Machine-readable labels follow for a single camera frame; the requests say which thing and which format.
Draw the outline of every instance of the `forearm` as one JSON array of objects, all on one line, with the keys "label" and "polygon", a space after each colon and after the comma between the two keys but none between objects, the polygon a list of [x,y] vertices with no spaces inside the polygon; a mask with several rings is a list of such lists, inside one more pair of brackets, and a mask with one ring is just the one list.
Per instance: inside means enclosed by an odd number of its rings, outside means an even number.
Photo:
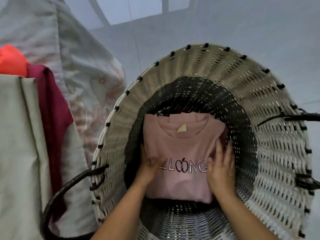
[{"label": "forearm", "polygon": [[91,240],[132,240],[145,191],[133,184]]},{"label": "forearm", "polygon": [[279,240],[237,196],[219,203],[239,240]]}]

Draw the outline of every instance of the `person's left hand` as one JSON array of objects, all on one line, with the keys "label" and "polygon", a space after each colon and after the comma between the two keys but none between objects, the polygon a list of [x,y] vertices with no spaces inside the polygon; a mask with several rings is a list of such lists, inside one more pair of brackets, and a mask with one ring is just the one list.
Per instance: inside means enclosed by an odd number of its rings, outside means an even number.
[{"label": "person's left hand", "polygon": [[165,158],[147,158],[144,146],[141,144],[141,164],[133,183],[146,189],[151,181],[153,181],[156,173],[160,170],[159,168],[165,163],[165,161]]}]

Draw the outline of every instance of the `maroon garment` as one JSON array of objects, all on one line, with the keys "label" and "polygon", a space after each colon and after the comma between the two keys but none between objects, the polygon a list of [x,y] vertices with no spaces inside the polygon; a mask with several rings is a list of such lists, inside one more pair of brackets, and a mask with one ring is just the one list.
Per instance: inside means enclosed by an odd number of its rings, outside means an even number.
[{"label": "maroon garment", "polygon": [[[63,137],[73,123],[67,101],[58,88],[52,71],[44,65],[27,64],[27,77],[35,78],[38,87],[39,109],[47,146],[52,193],[62,188],[61,156]],[[57,202],[53,221],[58,221],[67,207],[63,198]]]}]

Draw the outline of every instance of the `hand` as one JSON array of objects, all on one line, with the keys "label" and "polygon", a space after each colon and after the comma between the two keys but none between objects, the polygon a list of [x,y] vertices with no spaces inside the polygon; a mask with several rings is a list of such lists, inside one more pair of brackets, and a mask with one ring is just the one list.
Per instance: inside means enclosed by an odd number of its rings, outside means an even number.
[{"label": "hand", "polygon": [[226,152],[223,153],[221,141],[219,138],[217,139],[215,159],[208,158],[207,181],[219,203],[236,195],[235,156],[231,140],[226,146]]},{"label": "hand", "polygon": [[141,164],[133,183],[146,189],[164,163],[165,160],[156,157],[147,158],[144,146],[141,144]]}]

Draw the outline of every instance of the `shirt tag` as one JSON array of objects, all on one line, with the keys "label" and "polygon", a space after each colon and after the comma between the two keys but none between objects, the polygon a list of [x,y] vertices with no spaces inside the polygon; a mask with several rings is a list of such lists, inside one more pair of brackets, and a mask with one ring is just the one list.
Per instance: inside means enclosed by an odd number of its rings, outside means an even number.
[{"label": "shirt tag", "polygon": [[187,131],[187,126],[186,124],[182,125],[179,129],[178,132],[186,132]]}]

